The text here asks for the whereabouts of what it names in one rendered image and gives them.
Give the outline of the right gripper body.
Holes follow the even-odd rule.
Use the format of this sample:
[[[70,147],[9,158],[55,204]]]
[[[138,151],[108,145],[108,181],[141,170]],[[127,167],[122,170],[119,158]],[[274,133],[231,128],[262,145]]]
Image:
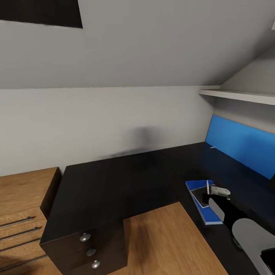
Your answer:
[[[212,197],[213,195],[210,194],[202,194],[202,202],[204,204],[209,204],[209,199]]]

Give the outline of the mouse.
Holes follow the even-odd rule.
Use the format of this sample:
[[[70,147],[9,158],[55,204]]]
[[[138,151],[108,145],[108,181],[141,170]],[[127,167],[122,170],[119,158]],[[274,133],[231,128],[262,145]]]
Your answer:
[[[239,244],[239,242],[237,241],[237,239],[236,239],[234,236],[233,236],[232,239],[234,240],[235,244],[236,244],[240,249],[243,249],[243,248],[241,247],[241,245]]]

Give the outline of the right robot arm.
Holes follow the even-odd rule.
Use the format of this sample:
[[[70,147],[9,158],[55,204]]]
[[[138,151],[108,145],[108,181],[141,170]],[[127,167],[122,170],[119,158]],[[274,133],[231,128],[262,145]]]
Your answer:
[[[202,202],[222,220],[237,239],[260,275],[275,275],[275,236],[232,204],[226,196],[230,191],[216,186],[210,194],[202,194]]]

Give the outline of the notebook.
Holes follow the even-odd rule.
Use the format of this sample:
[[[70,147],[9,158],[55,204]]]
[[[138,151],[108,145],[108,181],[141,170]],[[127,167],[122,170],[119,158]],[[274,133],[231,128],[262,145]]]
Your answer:
[[[211,187],[212,186],[216,186],[215,184],[213,185],[210,185],[209,186],[209,194],[211,195]],[[216,186],[217,187],[217,186]],[[202,202],[202,194],[208,194],[207,193],[207,186],[205,187],[202,187],[202,188],[197,188],[197,189],[194,189],[194,190],[191,190],[190,193],[195,197],[195,199],[197,200],[197,202],[200,204],[200,206],[202,208],[205,208],[205,207],[208,207],[209,205],[208,204],[204,204]],[[224,194],[218,194],[218,195],[222,195],[222,196],[226,196],[226,199],[230,200],[230,198],[227,196],[227,195],[224,195]]]

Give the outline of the folder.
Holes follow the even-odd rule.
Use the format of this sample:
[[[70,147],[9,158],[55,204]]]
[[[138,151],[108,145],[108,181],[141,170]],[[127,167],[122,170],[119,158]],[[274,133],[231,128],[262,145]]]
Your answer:
[[[209,185],[214,184],[213,180],[208,180]],[[186,181],[189,191],[207,186],[207,180]],[[191,194],[191,193],[190,193]],[[222,220],[212,211],[210,206],[202,208],[195,197],[191,194],[194,203],[205,224],[223,224]]]

